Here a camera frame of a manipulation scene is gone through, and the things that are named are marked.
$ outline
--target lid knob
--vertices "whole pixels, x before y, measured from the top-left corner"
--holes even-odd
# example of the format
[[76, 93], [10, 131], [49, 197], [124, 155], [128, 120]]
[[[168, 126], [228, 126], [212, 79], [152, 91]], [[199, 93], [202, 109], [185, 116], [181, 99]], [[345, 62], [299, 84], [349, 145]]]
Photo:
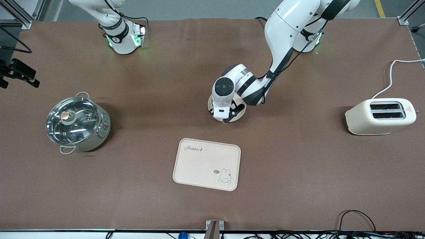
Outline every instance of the lid knob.
[[71, 114], [68, 111], [63, 112], [62, 114], [60, 114], [60, 118], [62, 120], [68, 120], [69, 117], [71, 117]]

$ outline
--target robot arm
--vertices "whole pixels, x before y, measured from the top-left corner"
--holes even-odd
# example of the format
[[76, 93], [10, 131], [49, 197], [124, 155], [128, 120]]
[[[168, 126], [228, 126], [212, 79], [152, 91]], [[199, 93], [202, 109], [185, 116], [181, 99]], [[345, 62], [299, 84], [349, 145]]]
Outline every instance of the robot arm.
[[[360, 0], [351, 0], [337, 15], [340, 16], [342, 13], [354, 9]], [[317, 37], [309, 46], [304, 48], [306, 44], [312, 39], [314, 34], [318, 32], [326, 23], [326, 19], [322, 18], [321, 15], [316, 13], [309, 23], [304, 27], [304, 29], [297, 35], [294, 41], [294, 50], [298, 52], [309, 52], [314, 49], [314, 47], [319, 43], [320, 36]]]
[[143, 44], [145, 27], [124, 20], [115, 10], [122, 7], [125, 0], [69, 0], [69, 2], [88, 12], [100, 23], [106, 32], [109, 45], [117, 53], [129, 54]]
[[263, 102], [292, 56], [295, 37], [312, 21], [314, 13], [325, 20], [332, 20], [349, 2], [350, 0], [283, 0], [264, 29], [267, 45], [272, 53], [272, 66], [263, 79], [255, 77], [242, 64], [226, 69], [212, 88], [210, 113], [214, 118], [227, 123], [244, 108], [244, 105], [236, 105], [233, 101], [235, 93], [247, 105], [259, 105]]

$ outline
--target brown table mat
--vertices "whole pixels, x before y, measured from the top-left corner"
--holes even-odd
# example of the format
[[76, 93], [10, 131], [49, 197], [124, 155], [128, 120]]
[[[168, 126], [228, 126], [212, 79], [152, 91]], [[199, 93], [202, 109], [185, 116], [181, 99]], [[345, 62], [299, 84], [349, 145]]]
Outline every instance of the brown table mat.
[[[150, 48], [118, 55], [96, 22], [34, 22], [15, 53], [40, 88], [1, 90], [0, 228], [335, 229], [358, 209], [378, 230], [423, 230], [425, 116], [387, 136], [350, 135], [344, 113], [388, 84], [394, 59], [416, 60], [395, 19], [337, 19], [316, 49], [280, 75], [265, 105], [223, 125], [207, 111], [214, 81], [231, 64], [264, 74], [271, 54], [258, 20], [150, 23]], [[425, 111], [420, 63], [397, 64], [382, 97]], [[87, 91], [111, 116], [96, 151], [69, 156], [45, 132], [50, 109]], [[242, 149], [233, 192], [176, 184], [182, 138]], [[347, 215], [344, 229], [370, 230]]]

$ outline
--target power cord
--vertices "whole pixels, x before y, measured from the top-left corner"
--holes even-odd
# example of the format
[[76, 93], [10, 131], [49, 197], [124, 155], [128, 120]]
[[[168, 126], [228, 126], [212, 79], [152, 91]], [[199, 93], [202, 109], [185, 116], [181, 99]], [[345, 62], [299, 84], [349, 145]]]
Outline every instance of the power cord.
[[18, 41], [19, 43], [21, 43], [21, 45], [23, 45], [25, 48], [27, 48], [27, 51], [26, 50], [17, 49], [17, 48], [14, 48], [14, 47], [10, 47], [10, 46], [0, 46], [1, 49], [12, 50], [12, 51], [19, 51], [19, 52], [23, 52], [23, 53], [32, 53], [32, 50], [27, 45], [25, 45], [25, 43], [23, 43], [21, 40], [19, 40], [17, 37], [15, 37], [12, 33], [10, 33], [8, 30], [4, 29], [4, 27], [2, 27], [2, 26], [0, 26], [0, 29], [2, 29], [5, 33], [7, 33], [13, 39], [15, 39], [16, 41]]
[[266, 75], [267, 75], [267, 73], [265, 73], [262, 77], [260, 77], [260, 78], [258, 78], [259, 80], [261, 80], [261, 79], [263, 79], [264, 77], [266, 77]]
[[322, 233], [320, 233], [320, 234], [316, 237], [316, 239], [325, 239], [326, 237], [328, 237], [328, 236], [327, 236], [327, 234], [329, 234], [329, 233], [333, 233], [333, 232], [335, 232], [335, 231], [331, 231], [331, 230], [323, 231]]
[[296, 239], [311, 239], [311, 237], [302, 231], [278, 230], [277, 234], [283, 234], [280, 239], [286, 239], [293, 236]]
[[[323, 25], [323, 27], [320, 29], [320, 31], [323, 31], [323, 28], [325, 28], [325, 26], [326, 26], [326, 24], [328, 23], [328, 21], [326, 21], [325, 22], [325, 24]], [[300, 52], [298, 52], [298, 54], [294, 57], [294, 59], [292, 59], [292, 61], [287, 65], [287, 66], [285, 66], [285, 68], [283, 68], [283, 70], [282, 71], [284, 71], [284, 70], [286, 70], [287, 68], [289, 68], [290, 66], [291, 66], [291, 64], [294, 62], [294, 60], [307, 48], [307, 46], [309, 46], [310, 45], [310, 42], [308, 42], [307, 44], [306, 44], [306, 46], [304, 46], [304, 48], [300, 51]]]
[[[276, 77], [278, 77], [284, 70], [286, 70], [292, 64], [292, 62], [295, 61], [295, 59], [307, 48], [307, 46], [309, 45], [309, 43], [307, 43], [307, 45], [304, 46], [304, 48], [300, 52], [298, 52], [298, 54], [294, 57], [294, 59], [292, 59], [292, 61], [289, 63], [288, 66], [285, 65], [285, 67], [280, 72], [278, 72], [276, 74]], [[263, 92], [262, 93], [263, 93], [263, 101], [261, 102], [261, 104], [264, 105], [266, 103], [266, 88], [265, 87], [263, 87]]]
[[105, 239], [111, 239], [111, 237], [112, 237], [113, 233], [114, 233], [114, 231], [109, 231], [109, 232], [106, 234]]
[[[167, 235], [169, 235], [170, 237], [173, 237], [171, 234], [169, 234], [169, 233], [167, 233], [167, 232], [166, 232], [166, 234], [167, 234]], [[174, 238], [174, 239], [177, 239], [177, 238], [175, 238], [175, 237], [173, 237], [173, 238]]]
[[378, 95], [380, 95], [381, 93], [385, 92], [386, 90], [388, 90], [392, 85], [393, 85], [393, 66], [396, 62], [403, 62], [403, 63], [413, 63], [413, 62], [425, 62], [425, 58], [424, 59], [420, 59], [420, 60], [395, 60], [393, 61], [393, 63], [390, 66], [390, 84], [383, 90], [379, 91], [378, 93], [376, 93], [372, 99], [375, 99]]
[[363, 214], [364, 216], [366, 216], [366, 217], [369, 219], [369, 221], [372, 223], [372, 225], [373, 225], [373, 231], [376, 231], [375, 224], [373, 223], [372, 219], [371, 219], [368, 215], [366, 215], [366, 213], [361, 212], [361, 211], [359, 211], [359, 210], [348, 210], [348, 211], [344, 212], [344, 213], [342, 214], [342, 216], [341, 216], [340, 228], [338, 229], [337, 236], [336, 236], [338, 239], [339, 239], [340, 234], [341, 234], [341, 228], [342, 228], [342, 225], [343, 225], [343, 219], [344, 219], [344, 216], [345, 216], [347, 213], [350, 213], [350, 212], [356, 212], [356, 213], [360, 213], [360, 214]]
[[264, 21], [267, 21], [268, 19], [267, 18], [265, 18], [265, 17], [256, 17], [256, 18], [254, 18], [254, 19], [263, 19]]
[[264, 239], [258, 233], [254, 233], [254, 236], [247, 236], [244, 239]]
[[314, 21], [312, 21], [312, 22], [310, 22], [309, 24], [307, 24], [306, 26], [309, 26], [309, 25], [311, 25], [311, 24], [313, 24], [313, 23], [315, 23], [315, 22], [317, 22], [318, 20], [320, 20], [322, 17], [320, 17], [320, 18], [318, 18], [318, 19], [316, 19], [316, 20], [314, 20]]

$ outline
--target metal bracket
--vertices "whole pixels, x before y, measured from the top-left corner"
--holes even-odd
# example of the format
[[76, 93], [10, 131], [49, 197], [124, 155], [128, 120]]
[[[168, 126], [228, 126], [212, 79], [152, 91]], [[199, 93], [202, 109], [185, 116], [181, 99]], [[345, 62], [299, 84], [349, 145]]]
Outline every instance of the metal bracket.
[[399, 21], [399, 25], [400, 26], [406, 26], [406, 25], [409, 25], [409, 21], [402, 21], [401, 19], [400, 19], [400, 16], [397, 16], [397, 20]]
[[22, 25], [21, 29], [22, 30], [29, 30], [29, 29], [31, 29], [31, 25], [32, 25], [32, 21], [29, 21], [29, 24]]
[[0, 0], [2, 6], [10, 15], [22, 24], [22, 29], [30, 29], [34, 18], [13, 0]]
[[[214, 221], [214, 220], [205, 221], [205, 230], [208, 230], [208, 227], [210, 226], [211, 221]], [[220, 230], [224, 230], [224, 221], [218, 221], [218, 224], [220, 226]]]
[[400, 26], [409, 25], [407, 19], [415, 13], [423, 4], [425, 0], [414, 0], [413, 3], [403, 12], [400, 16], [397, 16]]

